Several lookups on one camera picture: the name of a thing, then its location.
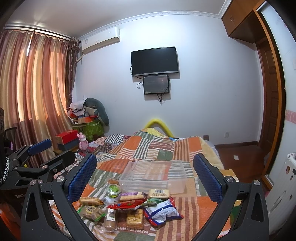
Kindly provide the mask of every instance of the stuffed animal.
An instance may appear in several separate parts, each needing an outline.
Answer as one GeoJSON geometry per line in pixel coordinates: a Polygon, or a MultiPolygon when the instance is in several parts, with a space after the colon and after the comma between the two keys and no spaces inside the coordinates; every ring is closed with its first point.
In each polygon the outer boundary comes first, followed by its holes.
{"type": "Polygon", "coordinates": [[[83,133],[79,133],[77,134],[78,138],[79,138],[79,149],[82,150],[83,152],[86,151],[87,147],[89,146],[89,142],[86,139],[86,135],[83,133]]]}

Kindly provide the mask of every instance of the food label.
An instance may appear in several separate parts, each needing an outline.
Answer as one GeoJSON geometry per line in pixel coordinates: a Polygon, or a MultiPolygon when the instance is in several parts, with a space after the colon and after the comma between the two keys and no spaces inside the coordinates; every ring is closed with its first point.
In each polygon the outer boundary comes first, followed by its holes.
{"type": "Polygon", "coordinates": [[[132,196],[132,195],[140,195],[142,192],[126,192],[122,193],[121,196],[132,196]]]}
{"type": "Polygon", "coordinates": [[[88,212],[88,213],[92,213],[92,211],[93,211],[94,209],[96,209],[96,207],[94,207],[94,206],[88,206],[88,207],[85,209],[85,211],[88,212]]]}
{"type": "Polygon", "coordinates": [[[115,213],[116,210],[108,208],[107,216],[106,216],[106,221],[113,221],[115,222],[115,213]]]}

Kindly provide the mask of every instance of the white wall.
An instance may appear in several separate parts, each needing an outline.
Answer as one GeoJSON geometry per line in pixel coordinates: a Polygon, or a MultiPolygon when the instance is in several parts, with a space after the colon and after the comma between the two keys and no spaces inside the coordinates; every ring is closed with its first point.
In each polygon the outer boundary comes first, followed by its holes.
{"type": "Polygon", "coordinates": [[[257,140],[261,83],[254,45],[229,38],[221,19],[205,16],[157,16],[118,27],[120,43],[78,63],[73,95],[103,103],[108,134],[131,135],[159,118],[176,137],[207,134],[214,144],[257,140]],[[160,105],[156,96],[136,88],[130,52],[167,46],[176,46],[180,74],[170,76],[171,93],[160,105]]]}
{"type": "MultiPolygon", "coordinates": [[[[279,49],[286,85],[286,110],[296,112],[296,42],[281,17],[270,5],[264,6],[265,17],[279,49]]],[[[279,172],[286,161],[287,154],[296,152],[296,120],[285,120],[284,131],[276,160],[269,178],[276,182],[279,172]]]]}

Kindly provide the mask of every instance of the screw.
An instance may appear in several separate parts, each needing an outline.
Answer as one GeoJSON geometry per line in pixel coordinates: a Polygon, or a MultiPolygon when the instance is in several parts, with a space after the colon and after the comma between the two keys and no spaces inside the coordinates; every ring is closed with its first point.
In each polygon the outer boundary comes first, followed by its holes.
{"type": "Polygon", "coordinates": [[[233,182],[233,180],[234,180],[232,176],[226,176],[225,179],[229,183],[233,182]]]}
{"type": "Polygon", "coordinates": [[[259,185],[260,185],[260,182],[259,182],[258,180],[254,180],[254,184],[255,184],[256,186],[259,186],[259,185]]]}
{"type": "Polygon", "coordinates": [[[32,181],[30,181],[30,185],[31,186],[33,186],[33,185],[35,185],[36,184],[36,180],[32,180],[32,181]]]}
{"type": "Polygon", "coordinates": [[[57,178],[57,182],[58,183],[62,182],[63,180],[64,180],[64,177],[63,176],[60,176],[60,177],[57,178]]]}

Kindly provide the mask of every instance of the air conditioner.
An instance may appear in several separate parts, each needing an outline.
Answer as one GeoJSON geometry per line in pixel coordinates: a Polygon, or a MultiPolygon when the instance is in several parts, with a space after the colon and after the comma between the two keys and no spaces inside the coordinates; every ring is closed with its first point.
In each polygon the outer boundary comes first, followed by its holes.
{"type": "Polygon", "coordinates": [[[82,41],[82,52],[87,54],[99,48],[120,42],[118,27],[110,28],[82,41]]]}

